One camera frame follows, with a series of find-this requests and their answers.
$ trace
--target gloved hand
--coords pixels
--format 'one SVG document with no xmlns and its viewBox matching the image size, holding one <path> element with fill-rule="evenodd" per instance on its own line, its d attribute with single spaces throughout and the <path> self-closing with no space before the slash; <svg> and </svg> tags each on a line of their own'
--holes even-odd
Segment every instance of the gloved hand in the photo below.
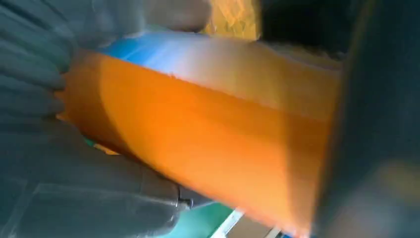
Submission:
<svg viewBox="0 0 420 238">
<path fill-rule="evenodd" d="M 0 238 L 152 236 L 187 207 L 179 185 L 55 118 L 77 49 L 140 32 L 141 12 L 140 0 L 1 1 Z"/>
</svg>

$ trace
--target yellow object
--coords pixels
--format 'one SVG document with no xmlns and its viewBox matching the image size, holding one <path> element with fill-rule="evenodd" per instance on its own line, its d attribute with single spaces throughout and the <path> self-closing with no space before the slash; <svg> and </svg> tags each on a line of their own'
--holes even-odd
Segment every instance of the yellow object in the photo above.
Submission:
<svg viewBox="0 0 420 238">
<path fill-rule="evenodd" d="M 205 32 L 210 35 L 255 40 L 258 36 L 254 0 L 211 0 L 213 13 Z"/>
</svg>

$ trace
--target orange cylinder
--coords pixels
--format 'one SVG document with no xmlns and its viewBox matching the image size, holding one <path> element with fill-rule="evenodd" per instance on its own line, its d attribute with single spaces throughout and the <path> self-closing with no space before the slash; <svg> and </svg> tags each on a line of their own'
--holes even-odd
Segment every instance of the orange cylinder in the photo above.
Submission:
<svg viewBox="0 0 420 238">
<path fill-rule="evenodd" d="M 88 54 L 66 75 L 64 100 L 89 137 L 267 225 L 307 234 L 339 87 L 325 65 L 337 67 L 214 39 L 186 52 L 176 77 Z"/>
</svg>

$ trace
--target green surface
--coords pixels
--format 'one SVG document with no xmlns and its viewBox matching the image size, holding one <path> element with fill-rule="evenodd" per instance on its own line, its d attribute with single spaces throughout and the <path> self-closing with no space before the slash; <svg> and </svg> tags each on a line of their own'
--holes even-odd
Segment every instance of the green surface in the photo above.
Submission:
<svg viewBox="0 0 420 238">
<path fill-rule="evenodd" d="M 85 142 L 89 145 L 89 146 L 94 146 L 96 143 L 95 142 L 93 142 L 93 141 L 91 141 L 91 140 L 89 140 L 89 139 L 86 139 L 85 138 Z"/>
<path fill-rule="evenodd" d="M 184 212 L 175 229 L 158 238 L 208 238 L 232 212 L 219 203 Z"/>
</svg>

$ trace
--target dark object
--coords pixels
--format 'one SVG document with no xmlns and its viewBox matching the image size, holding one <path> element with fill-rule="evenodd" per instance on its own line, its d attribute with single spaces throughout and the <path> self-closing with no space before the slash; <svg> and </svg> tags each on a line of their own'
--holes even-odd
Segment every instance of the dark object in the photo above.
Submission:
<svg viewBox="0 0 420 238">
<path fill-rule="evenodd" d="M 366 0 L 260 0 L 261 40 L 337 57 L 348 51 Z"/>
<path fill-rule="evenodd" d="M 345 62 L 317 237 L 420 237 L 419 9 L 367 1 Z"/>
</svg>

